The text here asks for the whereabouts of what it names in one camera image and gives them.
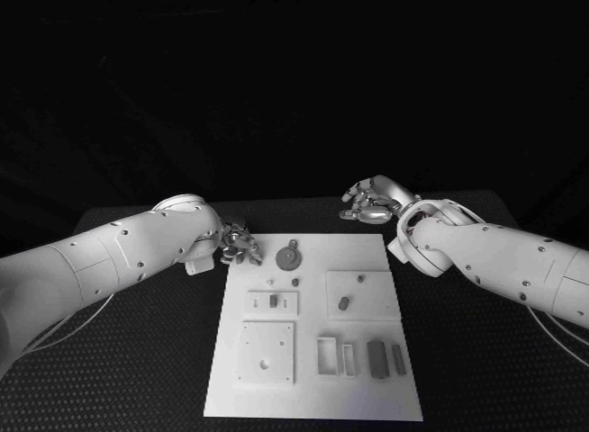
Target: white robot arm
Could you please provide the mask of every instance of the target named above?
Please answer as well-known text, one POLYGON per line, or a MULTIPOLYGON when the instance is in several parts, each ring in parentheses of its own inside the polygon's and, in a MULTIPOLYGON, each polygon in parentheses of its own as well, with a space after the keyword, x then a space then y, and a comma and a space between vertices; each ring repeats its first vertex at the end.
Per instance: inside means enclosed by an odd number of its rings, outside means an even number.
POLYGON ((37 335, 94 302, 184 263, 196 275, 245 255, 262 256, 241 224, 222 223, 197 195, 164 200, 151 211, 50 245, 0 259, 0 380, 37 335))
POLYGON ((451 200, 422 200, 388 177, 359 182, 340 217, 385 223, 399 217, 388 249, 434 277, 455 265, 470 281, 589 329, 589 252, 536 234, 489 224, 451 200))

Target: dark table surface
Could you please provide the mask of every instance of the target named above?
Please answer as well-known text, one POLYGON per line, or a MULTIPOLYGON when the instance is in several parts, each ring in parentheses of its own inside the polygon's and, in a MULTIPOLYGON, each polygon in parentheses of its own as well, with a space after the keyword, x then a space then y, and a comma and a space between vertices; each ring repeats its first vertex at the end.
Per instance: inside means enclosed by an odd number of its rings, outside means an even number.
MULTIPOLYGON (((424 198, 451 198, 487 222, 517 227, 490 191, 424 198)), ((210 204, 223 219, 244 216, 252 233, 382 233, 386 243, 396 237, 396 222, 340 220, 344 204, 334 197, 210 204)), ((76 233, 145 210, 94 209, 76 233)), ((193 277, 183 265, 169 268, 115 295, 68 341, 16 362, 0 383, 0 431, 589 430, 589 370, 526 307, 473 285, 455 268, 432 278, 391 254, 389 263, 424 423, 203 417, 228 277, 216 264, 193 277)), ((556 335, 589 361, 589 349, 556 335)))

